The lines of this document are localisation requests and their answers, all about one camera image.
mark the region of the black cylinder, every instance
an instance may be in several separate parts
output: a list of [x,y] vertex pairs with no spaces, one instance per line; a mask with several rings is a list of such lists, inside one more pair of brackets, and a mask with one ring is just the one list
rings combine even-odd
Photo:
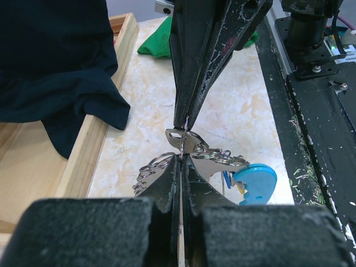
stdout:
[[292,13],[286,45],[295,50],[317,49],[323,43],[327,18]]

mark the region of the dark fabric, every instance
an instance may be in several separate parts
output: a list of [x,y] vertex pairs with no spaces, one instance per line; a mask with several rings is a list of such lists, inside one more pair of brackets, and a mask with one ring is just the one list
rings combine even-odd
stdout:
[[126,127],[105,0],[0,0],[0,121],[42,120],[68,158],[85,114]]

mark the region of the bolt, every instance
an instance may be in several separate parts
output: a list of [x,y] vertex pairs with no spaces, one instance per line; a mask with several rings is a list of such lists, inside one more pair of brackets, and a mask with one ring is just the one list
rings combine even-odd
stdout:
[[348,87],[349,87],[349,86],[348,86],[347,83],[343,83],[343,84],[341,85],[341,89],[342,89],[342,90],[346,90]]
[[313,67],[313,72],[320,72],[320,71],[322,71],[322,67],[320,67],[320,66]]

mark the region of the wooden board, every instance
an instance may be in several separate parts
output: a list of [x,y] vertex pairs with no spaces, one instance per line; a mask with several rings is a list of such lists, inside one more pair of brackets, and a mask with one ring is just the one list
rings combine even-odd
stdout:
[[[139,27],[132,13],[110,18],[118,33],[120,91]],[[107,132],[107,124],[87,115],[68,161],[52,146],[41,122],[0,123],[0,249],[21,214],[44,197],[86,197]]]

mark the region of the black cable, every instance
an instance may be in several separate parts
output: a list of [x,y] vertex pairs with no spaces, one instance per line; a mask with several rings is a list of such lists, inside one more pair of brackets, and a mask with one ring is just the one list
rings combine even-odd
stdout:
[[334,36],[334,39],[335,39],[336,47],[339,50],[339,53],[341,55],[346,55],[346,52],[345,52],[344,47],[343,47],[343,45],[341,43],[341,40],[340,40],[338,28],[336,27],[336,21],[338,19],[338,13],[339,13],[339,11],[334,15],[334,18],[333,18],[332,33],[333,33],[333,36]]

